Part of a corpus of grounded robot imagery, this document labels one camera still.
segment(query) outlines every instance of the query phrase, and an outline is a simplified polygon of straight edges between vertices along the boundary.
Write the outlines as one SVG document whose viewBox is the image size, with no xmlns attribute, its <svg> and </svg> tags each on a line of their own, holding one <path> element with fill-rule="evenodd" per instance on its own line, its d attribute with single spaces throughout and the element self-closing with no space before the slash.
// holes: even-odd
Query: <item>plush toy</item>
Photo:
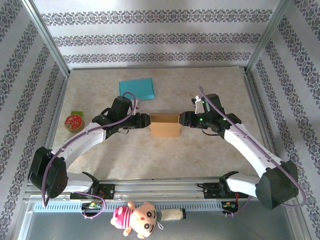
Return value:
<svg viewBox="0 0 320 240">
<path fill-rule="evenodd" d="M 156 228 L 156 208 L 149 202 L 144 202 L 142 206 L 135 208 L 134 203 L 129 201 L 128 207 L 120 206 L 114 211 L 111 224 L 117 229 L 124 229 L 125 236 L 128 236 L 133 229 L 138 233 L 138 238 L 147 238 Z"/>
</svg>

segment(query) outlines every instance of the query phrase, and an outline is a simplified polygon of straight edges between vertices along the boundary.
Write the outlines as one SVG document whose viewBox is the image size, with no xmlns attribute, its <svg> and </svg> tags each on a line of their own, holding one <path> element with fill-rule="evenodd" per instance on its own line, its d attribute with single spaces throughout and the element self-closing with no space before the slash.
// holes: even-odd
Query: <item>wire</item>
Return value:
<svg viewBox="0 0 320 240">
<path fill-rule="evenodd" d="M 86 218 L 86 219 L 93 219 L 93 218 L 95 218 L 95 217 L 98 217 L 98 216 L 105 210 L 105 208 L 106 208 L 106 201 L 105 201 L 105 199 L 104 199 L 103 197 L 101 197 L 101 196 L 99 196 L 99 195 L 89 194 L 89 193 L 87 193 L 87 192 L 80 192 L 80 191 L 75 191 L 74 193 L 75 193 L 75 194 L 84 195 L 84 196 L 88 196 L 88 197 L 94 197 L 94 198 L 100 199 L 100 200 L 102 201 L 102 207 L 101 207 L 101 209 L 100 209 L 99 212 L 97 212 L 97 213 L 96 213 L 95 215 L 93 215 L 93 216 L 88 216 L 88 215 L 86 214 L 86 212 L 87 212 L 87 210 L 88 210 L 89 208 L 87 207 L 87 208 L 84 210 L 84 212 L 81 213 L 81 214 L 84 216 L 84 218 Z"/>
<path fill-rule="evenodd" d="M 225 215 L 223 212 L 221 212 L 221 211 L 219 211 L 220 213 L 222 213 L 223 215 L 225 215 L 226 217 L 227 216 L 232 216 L 232 217 L 234 217 L 234 216 L 236 216 L 236 215 L 238 215 L 239 214 L 239 212 L 241 212 L 247 205 L 248 205 L 248 203 L 250 202 L 250 200 L 252 199 L 252 196 L 249 196 L 248 197 L 248 199 L 245 201 L 245 203 L 243 204 L 243 206 L 242 207 L 238 207 L 238 211 L 236 211 L 236 212 L 231 212 L 231 211 L 229 211 L 229 210 L 227 210 L 227 209 L 223 209 L 223 211 L 225 211 L 225 212 L 229 212 L 227 215 Z"/>
<path fill-rule="evenodd" d="M 288 208 L 301 208 L 303 205 L 306 204 L 307 198 L 306 198 L 306 194 L 305 191 L 302 189 L 302 187 L 299 185 L 299 183 L 297 183 L 297 181 L 287 172 L 285 171 L 262 147 L 260 147 L 249 135 L 247 135 L 243 130 L 241 130 L 233 121 L 231 121 L 223 112 L 221 112 L 211 101 L 210 99 L 207 97 L 207 95 L 205 94 L 204 89 L 202 88 L 202 86 L 199 86 L 200 92 L 202 93 L 203 97 L 205 98 L 205 100 L 211 105 L 211 107 L 213 107 L 213 109 L 220 114 L 224 119 L 226 119 L 232 126 L 234 126 L 241 134 L 243 137 L 249 139 L 249 141 L 255 146 L 256 149 L 258 149 L 271 163 L 273 163 L 278 169 L 281 170 L 281 172 L 283 172 L 288 179 L 290 179 L 290 181 L 299 189 L 301 195 L 302 195 L 302 202 L 298 205 L 290 205 L 290 204 L 285 204 L 282 203 L 281 205 L 284 207 L 288 207 Z"/>
<path fill-rule="evenodd" d="M 235 205 L 239 205 L 239 193 L 235 193 Z"/>
<path fill-rule="evenodd" d="M 129 128 L 127 129 L 127 131 L 126 131 L 126 132 L 123 132 L 123 131 L 117 131 L 117 133 L 127 135 L 127 134 L 129 133 Z"/>
<path fill-rule="evenodd" d="M 53 157 L 50 159 L 49 163 L 47 164 L 45 170 L 44 170 L 44 174 L 43 174 L 43 178 L 42 178 L 42 186 L 41 186 L 41 198 L 42 198 L 42 205 L 44 208 L 47 207 L 48 205 L 48 202 L 49 202 L 49 196 L 47 197 L 46 199 L 46 183 L 47 183 L 47 178 L 48 178 L 48 172 L 52 166 L 52 163 L 54 162 L 54 160 L 57 158 L 57 156 L 62 152 L 64 151 L 64 149 L 66 147 L 68 147 L 71 143 L 73 143 L 75 140 L 81 138 L 82 136 L 84 135 L 87 135 L 88 133 L 91 133 L 97 129 L 103 129 L 103 128 L 107 128 L 107 127 L 111 127 L 111 126 L 115 126 L 115 125 L 118 125 L 124 121 L 126 121 L 135 111 L 136 109 L 136 106 L 137 106 L 137 100 L 136 100 L 136 97 L 135 95 L 133 95 L 131 92 L 129 91 L 126 91 L 122 96 L 124 97 L 125 95 L 131 95 L 133 97 L 133 108 L 131 109 L 131 112 L 126 116 L 124 117 L 123 119 L 119 120 L 119 121 L 116 121 L 116 122 L 112 122 L 112 123 L 109 123 L 109 124 L 106 124 L 106 125 L 102 125 L 102 126 L 97 126 L 97 127 L 94 127 L 94 128 L 91 128 L 89 129 L 88 131 L 84 131 L 82 132 L 81 134 L 79 135 L 76 135 L 74 138 L 70 139 L 69 141 L 67 141 L 54 155 Z M 100 196 L 98 195 L 93 195 L 93 194 L 89 194 L 89 193 L 85 193 L 85 192 L 77 192 L 78 194 L 81 194 L 81 195 L 84 195 L 84 196 L 91 196 L 91 197 L 95 197 L 95 198 L 98 198 L 98 199 L 101 199 Z M 102 207 L 99 214 L 96 214 L 94 215 L 94 217 L 100 215 L 100 213 L 102 213 L 102 211 L 104 210 L 104 208 Z"/>
<path fill-rule="evenodd" d="M 201 131 L 207 135 L 207 136 L 219 136 L 218 134 L 209 134 L 209 133 L 206 133 L 202 128 L 201 128 Z"/>
</svg>

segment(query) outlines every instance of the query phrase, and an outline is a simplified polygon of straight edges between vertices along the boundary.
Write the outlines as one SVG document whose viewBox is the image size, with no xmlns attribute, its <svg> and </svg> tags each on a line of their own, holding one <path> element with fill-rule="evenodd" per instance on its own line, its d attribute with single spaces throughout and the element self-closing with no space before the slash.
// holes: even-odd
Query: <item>robotic arm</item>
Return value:
<svg viewBox="0 0 320 240">
<path fill-rule="evenodd" d="M 294 183 L 298 181 L 296 165 L 291 160 L 284 162 L 268 151 L 233 113 L 225 114 L 216 94 L 202 98 L 197 96 L 192 102 L 195 104 L 195 112 L 182 113 L 180 123 L 191 128 L 211 128 L 213 132 L 232 144 L 258 174 L 258 177 L 246 176 L 237 171 L 225 174 L 219 179 L 221 195 L 230 192 L 244 193 L 258 198 L 267 209 L 273 209 L 298 195 L 298 184 Z"/>
<path fill-rule="evenodd" d="M 68 139 L 68 141 L 54 146 L 52 149 L 40 147 L 35 151 L 33 157 L 28 174 L 29 182 L 37 188 L 42 189 L 45 170 L 53 156 L 58 153 L 46 177 L 45 189 L 48 197 L 51 199 L 56 198 L 62 192 L 95 194 L 98 191 L 99 181 L 94 176 L 87 172 L 83 172 L 83 174 L 67 174 L 67 169 L 79 156 L 94 145 L 103 142 L 111 135 L 117 133 L 119 129 L 142 129 L 149 126 L 150 116 L 145 113 L 136 113 L 121 122 L 127 116 L 128 110 L 132 108 L 130 99 L 118 96 L 114 99 L 111 108 L 103 110 L 100 115 L 92 119 L 92 122 L 85 129 Z M 121 123 L 102 128 L 102 126 L 115 122 Z"/>
<path fill-rule="evenodd" d="M 237 148 L 258 174 L 258 177 L 253 177 L 237 171 L 229 172 L 220 177 L 218 194 L 222 196 L 230 192 L 248 194 L 258 198 L 268 209 L 273 209 L 298 195 L 298 188 L 292 181 L 292 179 L 298 180 L 296 165 L 291 160 L 283 162 L 265 149 L 249 134 L 241 120 L 233 113 L 224 115 L 224 108 L 216 94 L 197 97 L 192 102 L 196 106 L 195 111 L 183 112 L 179 118 L 180 124 L 191 128 L 210 128 Z M 55 198 L 62 192 L 75 191 L 96 194 L 99 181 L 95 177 L 87 172 L 67 174 L 67 168 L 80 155 L 117 133 L 120 128 L 141 129 L 149 126 L 151 123 L 150 116 L 144 113 L 136 113 L 119 124 L 102 128 L 102 126 L 116 123 L 125 118 L 128 110 L 132 107 L 131 100 L 118 96 L 111 108 L 106 108 L 83 131 L 69 139 L 68 143 L 71 143 L 67 147 L 64 147 L 65 143 L 63 143 L 52 149 L 39 148 L 35 152 L 31 164 L 28 175 L 29 181 L 41 189 L 45 169 L 53 156 L 58 153 L 46 178 L 45 189 L 48 197 Z"/>
</svg>

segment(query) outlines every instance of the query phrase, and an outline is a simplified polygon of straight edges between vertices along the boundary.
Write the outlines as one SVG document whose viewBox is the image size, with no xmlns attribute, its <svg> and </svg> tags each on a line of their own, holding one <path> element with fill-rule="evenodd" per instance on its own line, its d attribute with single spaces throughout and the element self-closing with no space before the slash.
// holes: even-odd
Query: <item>teal cloth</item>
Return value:
<svg viewBox="0 0 320 240">
<path fill-rule="evenodd" d="M 119 82 L 119 91 L 122 96 L 125 92 L 131 92 L 137 99 L 149 100 L 155 98 L 154 85 L 151 78 L 142 78 Z M 129 94 L 126 98 L 133 100 Z"/>
</svg>

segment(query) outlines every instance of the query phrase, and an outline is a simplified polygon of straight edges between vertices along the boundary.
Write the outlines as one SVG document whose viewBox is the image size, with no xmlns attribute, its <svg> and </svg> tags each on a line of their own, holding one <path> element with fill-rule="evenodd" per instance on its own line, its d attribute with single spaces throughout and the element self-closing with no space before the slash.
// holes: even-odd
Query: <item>cardboard box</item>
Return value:
<svg viewBox="0 0 320 240">
<path fill-rule="evenodd" d="M 179 137 L 181 124 L 179 113 L 150 113 L 152 137 Z"/>
</svg>

